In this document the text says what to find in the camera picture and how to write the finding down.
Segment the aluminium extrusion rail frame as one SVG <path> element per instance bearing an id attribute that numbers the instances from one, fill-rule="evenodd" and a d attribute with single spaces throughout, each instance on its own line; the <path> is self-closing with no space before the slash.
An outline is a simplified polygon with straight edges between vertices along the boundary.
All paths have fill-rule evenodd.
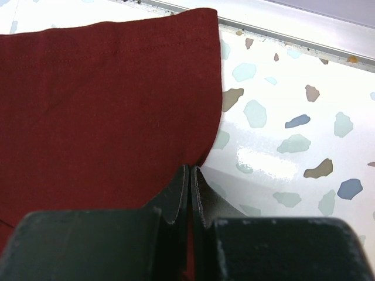
<path id="1" fill-rule="evenodd" d="M 122 1 L 132 8 L 181 13 L 217 11 L 222 25 L 335 56 L 343 64 L 374 72 L 374 28 L 274 1 Z"/>

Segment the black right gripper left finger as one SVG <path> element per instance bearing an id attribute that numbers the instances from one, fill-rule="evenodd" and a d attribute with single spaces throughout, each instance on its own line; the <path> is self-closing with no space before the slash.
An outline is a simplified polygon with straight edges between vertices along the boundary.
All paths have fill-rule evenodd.
<path id="1" fill-rule="evenodd" d="M 28 214 L 2 256 L 2 280 L 182 280 L 189 168 L 142 208 Z"/>

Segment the dark red t shirt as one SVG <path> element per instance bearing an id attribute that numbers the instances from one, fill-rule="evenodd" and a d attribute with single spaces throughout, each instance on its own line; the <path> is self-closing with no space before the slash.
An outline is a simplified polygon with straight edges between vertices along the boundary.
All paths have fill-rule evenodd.
<path id="1" fill-rule="evenodd" d="M 189 168 L 222 113 L 217 12 L 1 36 L 1 249 L 39 211 L 132 210 Z"/>

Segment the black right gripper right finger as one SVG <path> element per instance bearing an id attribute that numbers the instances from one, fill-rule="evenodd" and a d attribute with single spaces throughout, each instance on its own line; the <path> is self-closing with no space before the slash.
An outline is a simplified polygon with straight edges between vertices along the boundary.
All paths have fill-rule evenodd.
<path id="1" fill-rule="evenodd" d="M 248 217 L 190 171 L 196 280 L 373 280 L 359 239 L 330 217 Z"/>

